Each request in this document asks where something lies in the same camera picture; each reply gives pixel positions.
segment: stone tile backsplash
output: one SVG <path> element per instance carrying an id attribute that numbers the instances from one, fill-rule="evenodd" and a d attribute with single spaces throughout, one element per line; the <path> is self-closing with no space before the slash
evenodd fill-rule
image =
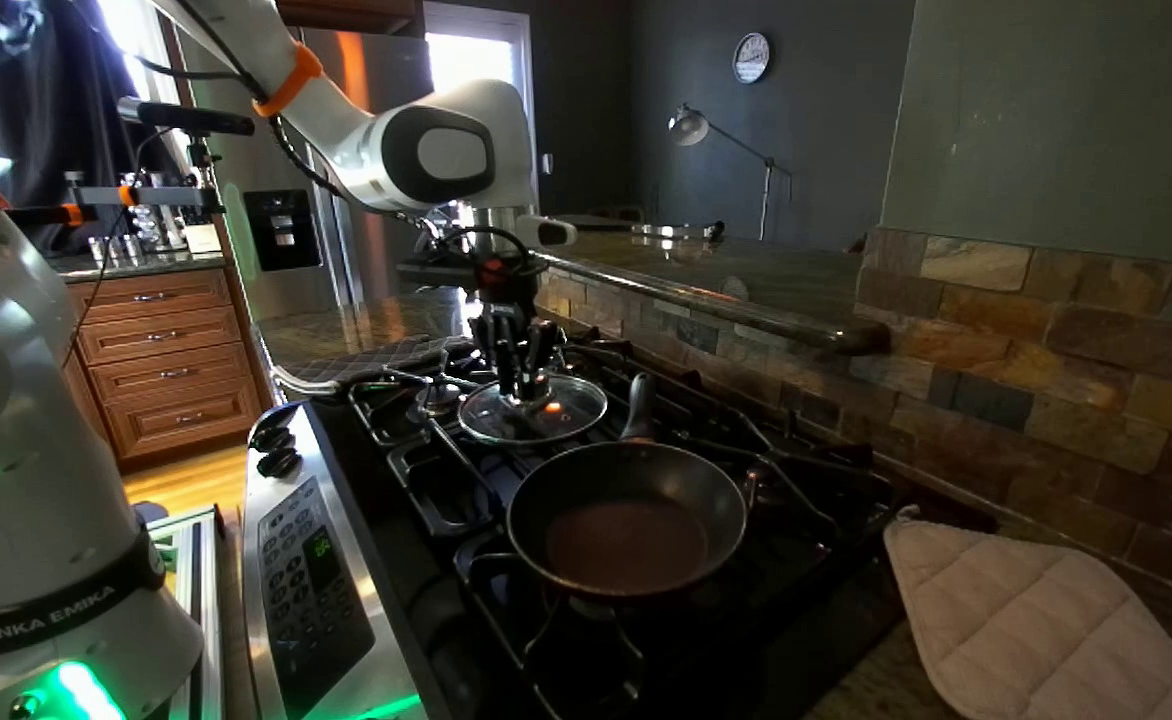
<path id="1" fill-rule="evenodd" d="M 854 313 L 893 354 L 850 361 L 559 267 L 541 308 L 1172 579 L 1166 260 L 880 228 Z"/>

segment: black stove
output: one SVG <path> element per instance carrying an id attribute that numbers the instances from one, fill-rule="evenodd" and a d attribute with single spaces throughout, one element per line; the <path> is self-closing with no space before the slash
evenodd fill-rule
<path id="1" fill-rule="evenodd" d="M 562 720 L 812 709 L 900 619 L 880 549 L 900 493 L 870 472 L 870 453 L 766 429 L 629 346 L 574 340 L 566 361 L 608 391 L 608 413 L 551 445 L 493 449 L 455 426 L 455 383 L 493 381 L 466 347 L 347 383 L 364 449 L 347 461 L 347 493 L 431 709 Z M 741 480 L 748 537 L 720 574 L 673 598 L 547 589 L 513 552 L 504 514 L 555 453 L 618 440 L 637 373 L 652 376 L 652 440 Z"/>

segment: metal pot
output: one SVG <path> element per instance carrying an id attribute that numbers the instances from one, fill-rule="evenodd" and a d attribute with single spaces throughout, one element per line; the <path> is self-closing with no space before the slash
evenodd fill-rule
<path id="1" fill-rule="evenodd" d="M 516 558 L 592 600 L 690 589 L 736 558 L 748 530 L 741 484 L 710 461 L 647 440 L 647 376 L 632 381 L 615 445 L 541 463 L 509 508 Z"/>

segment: wall lamp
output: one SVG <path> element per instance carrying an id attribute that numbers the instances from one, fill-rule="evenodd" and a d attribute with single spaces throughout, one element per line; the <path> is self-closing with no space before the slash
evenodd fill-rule
<path id="1" fill-rule="evenodd" d="M 673 118 L 669 118 L 669 137 L 681 144 L 681 147 L 696 147 L 703 144 L 707 137 L 720 137 L 726 144 L 736 144 L 741 151 L 756 158 L 760 162 L 760 207 L 756 207 L 756 240 L 766 240 L 766 224 L 772 224 L 772 194 L 776 194 L 776 171 L 786 178 L 766 151 L 743 144 L 741 137 L 722 134 L 720 125 L 710 125 L 701 108 L 690 105 L 681 105 Z"/>

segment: wall clock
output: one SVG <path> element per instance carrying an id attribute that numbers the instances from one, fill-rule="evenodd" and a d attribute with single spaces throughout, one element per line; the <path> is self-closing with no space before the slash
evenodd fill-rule
<path id="1" fill-rule="evenodd" d="M 763 33 L 743 33 L 736 46 L 736 77 L 741 86 L 756 86 L 772 72 L 776 49 Z"/>

